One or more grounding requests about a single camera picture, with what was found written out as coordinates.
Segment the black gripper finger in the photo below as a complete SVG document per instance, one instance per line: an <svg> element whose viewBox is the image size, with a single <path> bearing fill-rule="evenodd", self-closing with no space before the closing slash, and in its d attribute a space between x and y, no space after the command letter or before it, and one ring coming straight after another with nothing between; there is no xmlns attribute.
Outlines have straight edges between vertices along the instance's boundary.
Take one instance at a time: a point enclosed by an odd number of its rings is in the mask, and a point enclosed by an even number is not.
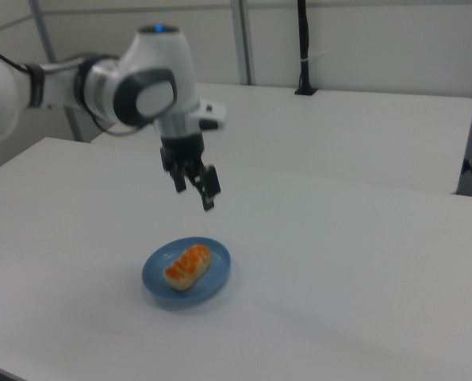
<svg viewBox="0 0 472 381"><path fill-rule="evenodd" d="M183 192L186 189L186 180L182 168L177 164L172 164L168 172L174 182L176 192L178 194Z"/></svg>
<svg viewBox="0 0 472 381"><path fill-rule="evenodd" d="M194 165L187 171L187 177L200 194L204 211L211 210L215 206L215 197L221 192L216 168L213 165Z"/></svg>

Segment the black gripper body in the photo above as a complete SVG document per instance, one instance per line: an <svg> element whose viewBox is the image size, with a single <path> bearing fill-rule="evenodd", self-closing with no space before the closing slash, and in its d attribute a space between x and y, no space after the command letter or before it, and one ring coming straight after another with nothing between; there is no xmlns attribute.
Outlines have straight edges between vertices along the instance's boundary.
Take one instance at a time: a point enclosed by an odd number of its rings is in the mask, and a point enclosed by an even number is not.
<svg viewBox="0 0 472 381"><path fill-rule="evenodd" d="M201 155L205 144L200 133L180 138L162 138L160 155L165 171L184 171L188 175L198 175L204 167Z"/></svg>

